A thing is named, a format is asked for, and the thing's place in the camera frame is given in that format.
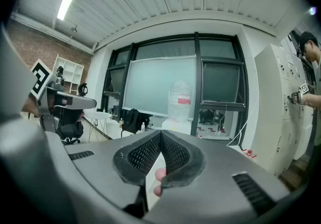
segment person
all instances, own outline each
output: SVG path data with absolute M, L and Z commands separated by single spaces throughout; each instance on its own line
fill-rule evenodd
M 321 50 L 317 45 L 317 39 L 310 32 L 303 32 L 300 41 L 299 48 L 303 56 L 309 61 L 318 64 L 318 68 L 315 75 L 316 80 L 316 94 L 307 93 L 303 95 L 303 103 L 312 108 L 317 108 L 316 113 L 316 132 L 314 144 L 319 145 L 321 143 L 321 70 L 320 70 L 320 57 Z
M 303 103 L 313 108 L 321 107 L 321 76 L 320 76 L 320 57 L 321 50 L 317 45 L 317 40 L 310 32 L 303 32 L 299 41 L 299 48 L 303 56 L 309 61 L 318 64 L 316 71 L 316 94 L 305 94 Z

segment brick wall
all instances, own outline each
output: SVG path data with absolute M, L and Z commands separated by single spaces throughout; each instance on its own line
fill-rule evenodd
M 86 81 L 91 62 L 91 55 L 88 53 L 14 20 L 8 22 L 7 32 L 29 68 L 41 59 L 52 70 L 59 54 L 59 57 L 84 65 L 81 83 Z M 69 92 L 69 86 L 70 83 L 66 82 L 65 91 Z

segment white wall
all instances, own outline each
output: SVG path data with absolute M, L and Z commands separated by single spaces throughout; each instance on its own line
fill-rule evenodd
M 100 108 L 102 90 L 110 56 L 111 52 L 107 52 L 106 47 L 102 47 L 97 50 L 92 57 L 86 79 L 88 87 L 86 97 L 95 99 L 97 106 L 95 109 L 88 109 L 85 110 L 85 112 L 96 111 L 97 108 Z
M 87 83 L 89 89 L 89 82 L 92 82 L 91 87 L 93 87 L 93 91 L 95 92 L 94 94 L 87 94 L 87 96 L 90 97 L 93 95 L 97 100 L 97 103 L 100 104 L 104 75 L 106 73 L 112 50 L 130 45 L 133 42 L 137 43 L 152 38 L 194 32 L 232 36 L 237 35 L 240 40 L 248 72 L 249 114 L 252 112 L 251 116 L 249 116 L 250 118 L 246 128 L 243 147 L 250 149 L 255 134 L 258 116 L 258 102 L 256 103 L 258 95 L 258 79 L 254 57 L 261 52 L 267 44 L 273 43 L 275 45 L 279 45 L 279 42 L 272 35 L 249 26 L 219 20 L 183 20 L 155 25 L 120 37 L 102 48 L 105 48 L 105 50 L 101 51 L 101 49 L 99 49 L 94 54 L 94 58 L 92 59 L 88 72 Z

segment shelf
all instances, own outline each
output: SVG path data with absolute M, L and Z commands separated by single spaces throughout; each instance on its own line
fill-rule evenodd
M 57 72 L 57 69 L 59 66 L 62 66 L 64 68 L 63 78 L 65 79 L 66 82 L 70 82 L 75 85 L 80 84 L 82 73 L 84 70 L 83 65 L 80 65 L 76 62 L 72 62 L 70 60 L 66 60 L 64 58 L 59 57 L 59 55 L 57 55 L 56 62 L 53 68 L 54 73 Z

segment finger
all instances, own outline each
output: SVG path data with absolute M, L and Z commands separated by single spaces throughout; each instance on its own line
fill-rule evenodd
M 166 176 L 166 168 L 161 168 L 161 169 L 158 169 L 156 172 L 155 172 L 155 178 L 158 180 L 158 181 L 162 181 L 162 179 Z
M 81 118 L 84 117 L 84 116 L 85 116 L 85 113 L 82 111 L 77 121 L 78 122 L 81 121 Z
M 158 197 L 160 197 L 162 195 L 162 189 L 161 189 L 161 186 L 156 186 L 154 187 L 154 194 Z

